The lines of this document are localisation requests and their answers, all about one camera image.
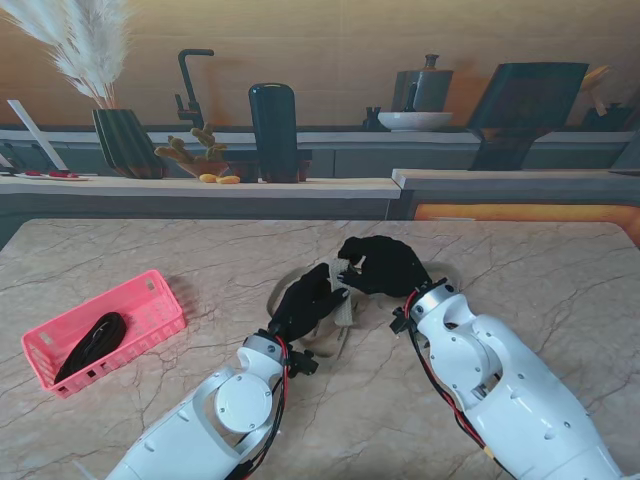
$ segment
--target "metal canister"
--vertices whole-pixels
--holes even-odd
[[[425,55],[426,61],[422,70],[398,72],[391,111],[401,112],[405,108],[412,83],[418,85],[413,101],[416,112],[441,112],[444,109],[453,70],[438,70],[438,57],[439,55],[429,53]]]

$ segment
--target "pink basket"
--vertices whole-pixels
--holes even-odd
[[[54,385],[56,373],[73,347],[108,312],[118,312],[127,324],[118,349]],[[185,326],[182,309],[167,282],[160,272],[149,270],[28,331],[22,337],[22,348],[42,388],[66,398]]]

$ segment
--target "black faucet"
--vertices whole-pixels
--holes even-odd
[[[187,69],[187,55],[207,55],[209,57],[213,57],[213,50],[205,48],[187,48],[178,54],[178,62],[180,63],[180,70],[182,70],[184,86],[187,88],[187,95],[189,96],[189,109],[185,110],[180,94],[176,93],[178,118],[180,120],[191,120],[195,128],[202,128],[204,127],[202,110],[200,109],[200,104],[196,101],[196,95],[193,93],[193,85],[191,84],[189,70]]]

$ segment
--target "black bottle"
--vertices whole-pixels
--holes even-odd
[[[297,183],[293,90],[282,83],[259,83],[249,89],[249,104],[262,179],[269,183]]]

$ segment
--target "succulent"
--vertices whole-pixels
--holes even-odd
[[[199,128],[192,128],[191,135],[196,137],[202,146],[207,147],[205,155],[192,154],[186,149],[184,140],[171,135],[169,135],[170,146],[156,148],[155,154],[160,157],[173,158],[178,163],[224,163],[222,152],[227,149],[227,146],[221,143],[216,143],[216,137],[213,136],[213,126],[211,124],[205,124],[202,130]]]

